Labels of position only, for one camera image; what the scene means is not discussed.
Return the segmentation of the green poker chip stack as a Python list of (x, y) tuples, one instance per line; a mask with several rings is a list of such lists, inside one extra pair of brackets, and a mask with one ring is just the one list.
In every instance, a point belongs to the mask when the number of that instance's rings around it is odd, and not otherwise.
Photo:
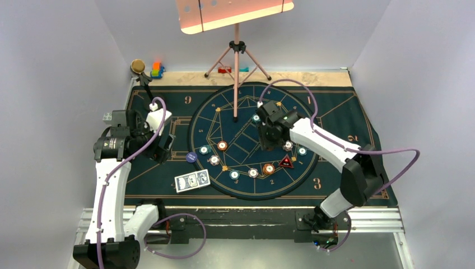
[(240, 173), (239, 173), (237, 170), (232, 170), (232, 171), (230, 171), (230, 173), (229, 173), (229, 177), (230, 177), (232, 180), (238, 180), (239, 177), (240, 177)]

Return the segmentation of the red triangular dealer button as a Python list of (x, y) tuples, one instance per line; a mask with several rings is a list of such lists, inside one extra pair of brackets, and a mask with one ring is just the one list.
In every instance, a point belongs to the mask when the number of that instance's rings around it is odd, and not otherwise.
[(292, 159), (289, 157), (288, 154), (285, 155), (285, 157), (279, 162), (278, 165), (283, 168), (290, 168), (290, 169), (294, 168)]

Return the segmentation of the orange poker chip stack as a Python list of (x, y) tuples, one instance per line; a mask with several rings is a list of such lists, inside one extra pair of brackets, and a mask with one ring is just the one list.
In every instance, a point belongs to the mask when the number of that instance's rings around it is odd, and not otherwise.
[(262, 167), (262, 172), (263, 172), (263, 174), (265, 174), (265, 175), (271, 175), (271, 174), (273, 174), (273, 173), (275, 172), (275, 169), (276, 169), (276, 168), (274, 167), (273, 164), (271, 164), (271, 163), (266, 163), (266, 164), (264, 164), (263, 167)]

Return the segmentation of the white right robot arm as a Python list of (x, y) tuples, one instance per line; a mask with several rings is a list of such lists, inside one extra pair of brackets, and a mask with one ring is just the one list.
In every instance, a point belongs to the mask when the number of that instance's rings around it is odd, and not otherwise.
[(303, 219), (311, 229), (332, 228), (339, 214), (365, 205), (387, 180), (373, 146), (360, 147), (344, 141), (314, 124), (311, 118), (296, 110), (285, 113), (273, 102), (259, 101), (256, 114), (262, 150), (293, 142), (316, 153), (341, 173), (337, 190), (314, 208), (312, 218)]

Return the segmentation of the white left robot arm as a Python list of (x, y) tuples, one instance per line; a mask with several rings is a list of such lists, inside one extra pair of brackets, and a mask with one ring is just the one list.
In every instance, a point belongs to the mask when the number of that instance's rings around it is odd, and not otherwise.
[(84, 243), (73, 247), (74, 260), (84, 268), (137, 268), (149, 228), (165, 226), (159, 198), (141, 201), (127, 222), (123, 211), (132, 159), (142, 155), (162, 164), (170, 157), (175, 136), (159, 143), (171, 116), (163, 108), (146, 118), (135, 110), (112, 111), (110, 126), (93, 147), (97, 180), (90, 226)]

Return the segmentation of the blue playing card box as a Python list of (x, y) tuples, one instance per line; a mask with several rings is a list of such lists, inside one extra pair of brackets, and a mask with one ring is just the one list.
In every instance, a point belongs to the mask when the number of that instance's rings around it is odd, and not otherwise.
[(211, 184), (207, 169), (178, 175), (174, 178), (176, 193), (206, 187)]

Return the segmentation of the purple small blind button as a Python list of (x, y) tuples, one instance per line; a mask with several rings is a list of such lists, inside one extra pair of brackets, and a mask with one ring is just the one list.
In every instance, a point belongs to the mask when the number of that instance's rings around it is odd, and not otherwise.
[(185, 157), (188, 163), (194, 163), (198, 159), (198, 155), (195, 152), (188, 152)]

